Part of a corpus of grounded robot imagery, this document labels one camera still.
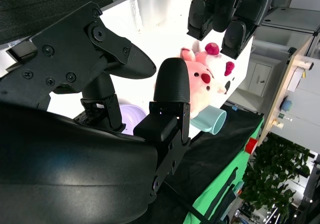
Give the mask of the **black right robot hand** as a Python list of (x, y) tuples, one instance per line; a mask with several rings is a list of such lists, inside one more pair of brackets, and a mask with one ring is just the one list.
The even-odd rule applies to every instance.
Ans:
[[(0, 79), (0, 221), (126, 224), (190, 145), (185, 61), (156, 67), (89, 2), (8, 50)], [(124, 134), (111, 76), (157, 76), (149, 114)]]

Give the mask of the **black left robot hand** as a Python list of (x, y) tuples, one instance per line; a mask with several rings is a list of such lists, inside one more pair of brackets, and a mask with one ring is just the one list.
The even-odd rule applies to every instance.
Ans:
[(272, 0), (192, 0), (187, 34), (202, 41), (224, 33), (221, 53), (236, 60), (264, 21)]

